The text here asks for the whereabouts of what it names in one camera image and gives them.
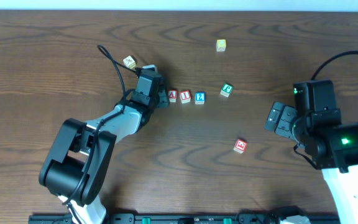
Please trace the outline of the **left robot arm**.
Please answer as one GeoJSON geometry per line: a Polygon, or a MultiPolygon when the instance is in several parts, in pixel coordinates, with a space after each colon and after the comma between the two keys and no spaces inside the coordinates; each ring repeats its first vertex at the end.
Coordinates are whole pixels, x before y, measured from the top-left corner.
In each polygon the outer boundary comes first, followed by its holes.
{"type": "Polygon", "coordinates": [[[85,122],[65,120],[40,170],[39,183],[57,196],[70,214],[55,223],[104,223],[99,192],[116,143],[144,127],[157,108],[166,108],[166,80],[155,65],[137,68],[135,89],[127,90],[109,113],[85,122]]]}

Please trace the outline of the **blue number 2 block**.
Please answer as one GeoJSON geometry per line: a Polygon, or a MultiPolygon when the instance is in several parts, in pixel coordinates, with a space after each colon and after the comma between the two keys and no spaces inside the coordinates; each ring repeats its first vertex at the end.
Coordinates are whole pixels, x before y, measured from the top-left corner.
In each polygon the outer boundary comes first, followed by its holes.
{"type": "Polygon", "coordinates": [[[195,93],[195,104],[203,105],[205,103],[205,92],[196,92],[195,93]]]}

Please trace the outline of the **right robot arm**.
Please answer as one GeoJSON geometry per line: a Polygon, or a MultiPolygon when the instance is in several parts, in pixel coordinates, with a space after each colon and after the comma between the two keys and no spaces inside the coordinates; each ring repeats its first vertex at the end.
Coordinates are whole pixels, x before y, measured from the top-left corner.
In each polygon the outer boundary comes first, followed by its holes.
{"type": "Polygon", "coordinates": [[[358,223],[358,123],[344,124],[330,80],[293,84],[295,105],[275,102],[265,129],[295,142],[294,150],[323,174],[339,221],[358,223]]]}

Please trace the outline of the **red letter A block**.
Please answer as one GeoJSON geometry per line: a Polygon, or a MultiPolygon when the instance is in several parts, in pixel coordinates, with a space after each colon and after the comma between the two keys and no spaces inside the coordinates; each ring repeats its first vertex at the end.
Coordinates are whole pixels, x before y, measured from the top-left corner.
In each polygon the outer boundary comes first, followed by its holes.
{"type": "Polygon", "coordinates": [[[168,91],[168,99],[171,103],[177,102],[177,91],[176,90],[169,90],[168,91]]]}

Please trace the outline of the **red letter I block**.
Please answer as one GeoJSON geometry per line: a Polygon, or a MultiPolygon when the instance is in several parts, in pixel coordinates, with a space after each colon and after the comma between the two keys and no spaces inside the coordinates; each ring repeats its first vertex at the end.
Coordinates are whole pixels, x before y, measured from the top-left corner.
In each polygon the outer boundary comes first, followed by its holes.
{"type": "Polygon", "coordinates": [[[182,104],[189,103],[191,101],[191,94],[189,90],[180,92],[180,101],[182,104]]]}

